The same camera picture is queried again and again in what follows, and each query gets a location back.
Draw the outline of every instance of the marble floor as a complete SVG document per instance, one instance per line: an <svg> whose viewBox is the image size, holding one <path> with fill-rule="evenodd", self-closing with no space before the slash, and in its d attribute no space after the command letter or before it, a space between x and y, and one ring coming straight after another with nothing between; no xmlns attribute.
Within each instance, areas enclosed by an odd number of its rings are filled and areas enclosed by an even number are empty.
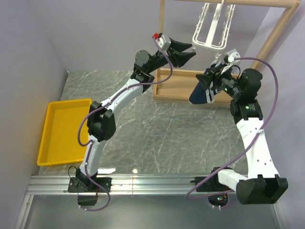
<svg viewBox="0 0 305 229"><path fill-rule="evenodd" d="M102 101L129 79L129 71L69 72L61 100ZM210 173L244 150L229 109L153 102L152 87L116 117L100 167L115 173ZM41 175L66 175L70 165L41 167ZM246 157L234 163L246 172Z"/></svg>

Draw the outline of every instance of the yellow tray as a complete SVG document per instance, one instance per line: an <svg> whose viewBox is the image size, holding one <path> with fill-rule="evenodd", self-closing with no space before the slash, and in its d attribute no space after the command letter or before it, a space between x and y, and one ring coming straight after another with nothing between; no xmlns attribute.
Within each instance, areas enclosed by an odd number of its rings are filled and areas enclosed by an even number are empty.
<svg viewBox="0 0 305 229"><path fill-rule="evenodd" d="M49 103L37 159L39 166L82 162L86 147L78 144L77 131L91 103L91 99ZM87 142L88 139L86 121L81 130L81 141Z"/></svg>

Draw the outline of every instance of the wooden frame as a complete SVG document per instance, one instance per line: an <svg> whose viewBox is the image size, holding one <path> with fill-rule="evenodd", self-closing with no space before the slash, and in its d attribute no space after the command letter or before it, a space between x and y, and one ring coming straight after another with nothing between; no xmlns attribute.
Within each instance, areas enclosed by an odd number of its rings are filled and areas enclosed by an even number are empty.
<svg viewBox="0 0 305 229"><path fill-rule="evenodd" d="M194 1L194 2L210 2L210 3L221 3L221 0L180 0L180 1ZM265 7L279 7L285 8L280 19L277 21L275 27L271 31L267 40L261 47L257 58L265 59L274 43L277 41L283 30L291 20L295 11L301 4L302 0L225 0L226 4L235 5L249 5L249 6L265 6ZM160 17L159 17L159 32L163 32L164 22L164 5L165 0L160 0ZM251 68L259 69L261 63L254 61ZM168 73L166 69L158 69L155 77L155 81L163 79L164 75ZM166 102L183 102L188 101L189 93L191 91L188 87L194 86L198 83L195 75L202 73L198 71L189 70L174 70L172 77L162 84L156 84L153 90L153 99L155 101L166 101ZM226 93L221 92L215 97L213 106L229 106L231 98L226 96Z"/></svg>

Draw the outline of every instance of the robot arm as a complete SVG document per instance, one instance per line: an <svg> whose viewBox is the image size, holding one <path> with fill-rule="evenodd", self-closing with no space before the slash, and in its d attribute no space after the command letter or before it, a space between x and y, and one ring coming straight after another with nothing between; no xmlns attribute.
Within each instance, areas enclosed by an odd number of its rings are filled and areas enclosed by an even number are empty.
<svg viewBox="0 0 305 229"><path fill-rule="evenodd" d="M255 99L261 87L262 74L255 69L246 69L240 78L231 76L231 67L239 58L236 50L224 57L225 64L206 70L196 77L206 91L216 88L225 91L233 100L230 104L231 114L242 136L245 149L256 141L246 152L248 177L234 172L230 168L217 173L218 182L233 191L241 204L273 204L287 190L286 178L280 178L270 156L264 130L263 114Z"/></svg>
<svg viewBox="0 0 305 229"><path fill-rule="evenodd" d="M155 34L157 45L165 52L174 67L182 67L188 60L196 55L195 52L183 52L190 48L191 44L174 41L163 34ZM116 115L135 97L144 93L154 81L151 72L167 64L168 61L164 55L157 51L151 56L147 51L141 50L135 56L135 63L131 78L127 83L108 99L101 103L93 102L90 106L90 112L101 109L90 115L87 126L89 138L92 144L87 146L85 158L76 171L76 178L80 181L84 189L89 189L92 183L86 176L85 167L88 175L95 180L101 157L106 141L109 140L116 131Z"/></svg>

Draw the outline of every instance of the gray wall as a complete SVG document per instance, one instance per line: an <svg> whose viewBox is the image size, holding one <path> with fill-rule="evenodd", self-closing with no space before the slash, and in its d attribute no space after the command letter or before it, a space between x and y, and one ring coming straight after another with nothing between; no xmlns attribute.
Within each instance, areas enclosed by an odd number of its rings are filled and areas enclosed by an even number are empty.
<svg viewBox="0 0 305 229"><path fill-rule="evenodd" d="M0 1L0 228L11 229L23 203L49 102L66 71L26 0Z"/></svg>
<svg viewBox="0 0 305 229"><path fill-rule="evenodd" d="M247 56L254 56L255 46L267 36L282 10L270 9ZM282 177L288 179L289 188L280 201L291 229L305 228L304 200L300 198L305 190L305 78L302 66L305 60L305 2L288 24L269 57L279 81L279 99L274 116L266 126L266 138L274 164ZM258 100L266 117L274 99L274 80L269 69L263 68L263 85Z"/></svg>
<svg viewBox="0 0 305 229"><path fill-rule="evenodd" d="M131 70L138 50L156 51L152 35L159 28L159 0L29 2L68 70ZM164 33L191 42L203 4L166 0ZM227 49L238 48L243 55L267 12L266 7L236 6ZM213 59L213 51L198 48L185 68L202 70Z"/></svg>

